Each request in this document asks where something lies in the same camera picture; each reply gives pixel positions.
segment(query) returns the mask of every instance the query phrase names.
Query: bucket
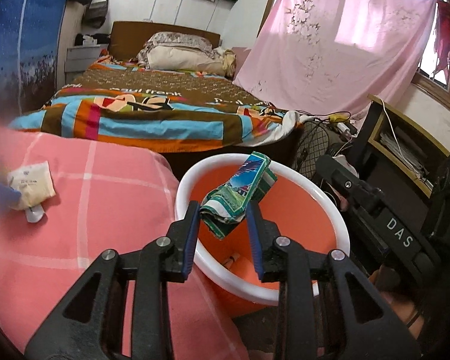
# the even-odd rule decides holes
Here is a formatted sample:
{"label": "bucket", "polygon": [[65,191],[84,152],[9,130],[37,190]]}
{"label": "bucket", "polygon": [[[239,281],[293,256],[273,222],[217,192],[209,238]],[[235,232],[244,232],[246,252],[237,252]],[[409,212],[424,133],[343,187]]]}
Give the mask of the bucket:
{"label": "bucket", "polygon": [[[219,154],[196,163],[183,176],[175,201],[175,219],[185,217],[190,200],[228,181],[248,158],[247,154]],[[277,223],[280,233],[308,250],[327,254],[350,253],[350,239],[341,214],[310,180],[272,161],[277,181],[259,203],[264,219]],[[229,268],[223,263],[229,262]],[[215,284],[212,287],[231,317],[278,304],[278,283],[261,283],[252,262],[246,220],[224,240],[218,240],[203,221],[195,249],[195,264]],[[313,284],[313,294],[318,286]]]}

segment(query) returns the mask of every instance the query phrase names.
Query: pink cloth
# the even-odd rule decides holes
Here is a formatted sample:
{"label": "pink cloth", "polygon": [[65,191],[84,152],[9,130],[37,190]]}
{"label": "pink cloth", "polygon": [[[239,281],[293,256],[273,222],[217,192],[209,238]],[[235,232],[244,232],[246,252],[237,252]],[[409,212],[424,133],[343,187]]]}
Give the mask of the pink cloth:
{"label": "pink cloth", "polygon": [[234,83],[288,110],[396,103],[410,84],[436,0],[277,0]]}
{"label": "pink cloth", "polygon": [[[166,160],[147,149],[43,133],[0,131],[5,165],[48,161],[56,196],[46,217],[22,211],[0,219],[0,326],[20,351],[86,267],[105,249],[141,249],[174,220],[179,182]],[[127,305],[131,305],[131,292]],[[169,286],[176,358],[248,359],[239,333],[194,268]],[[130,354],[127,309],[124,353]]]}

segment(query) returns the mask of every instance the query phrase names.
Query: metal bolt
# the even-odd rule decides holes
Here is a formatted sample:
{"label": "metal bolt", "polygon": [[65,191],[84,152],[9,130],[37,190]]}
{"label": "metal bolt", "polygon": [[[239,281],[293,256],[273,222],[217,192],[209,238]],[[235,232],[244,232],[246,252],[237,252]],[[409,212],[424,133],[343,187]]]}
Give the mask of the metal bolt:
{"label": "metal bolt", "polygon": [[112,249],[107,249],[102,253],[102,258],[104,260],[111,260],[115,257],[116,253]]}
{"label": "metal bolt", "polygon": [[287,237],[278,237],[275,242],[278,246],[288,246],[290,245],[290,239]]}
{"label": "metal bolt", "polygon": [[339,249],[335,249],[330,253],[331,258],[333,258],[335,261],[342,261],[345,258],[345,253],[343,253]]}
{"label": "metal bolt", "polygon": [[157,245],[160,246],[161,248],[164,246],[168,246],[170,245],[170,238],[168,237],[160,237],[159,239],[157,239]]}

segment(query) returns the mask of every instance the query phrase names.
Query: red cloth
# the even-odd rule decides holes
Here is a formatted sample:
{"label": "red cloth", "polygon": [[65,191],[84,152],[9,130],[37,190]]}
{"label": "red cloth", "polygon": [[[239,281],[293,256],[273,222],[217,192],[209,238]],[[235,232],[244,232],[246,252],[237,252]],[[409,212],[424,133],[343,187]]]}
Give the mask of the red cloth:
{"label": "red cloth", "polygon": [[450,75],[450,4],[444,1],[438,1],[435,33],[434,51],[438,54],[438,64],[434,73],[443,71],[448,81]]}

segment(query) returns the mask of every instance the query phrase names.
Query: wooden headboard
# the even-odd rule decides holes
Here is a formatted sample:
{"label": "wooden headboard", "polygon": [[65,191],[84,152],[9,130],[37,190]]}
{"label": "wooden headboard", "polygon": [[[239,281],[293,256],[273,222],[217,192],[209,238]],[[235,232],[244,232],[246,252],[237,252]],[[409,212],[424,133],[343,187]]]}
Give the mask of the wooden headboard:
{"label": "wooden headboard", "polygon": [[218,47],[218,43],[220,42],[219,34],[197,30],[195,28],[149,23],[146,21],[114,21],[108,51],[116,59],[121,61],[135,58],[138,52],[143,49],[143,44],[152,35],[161,31],[173,31],[202,36],[208,39],[214,48]]}

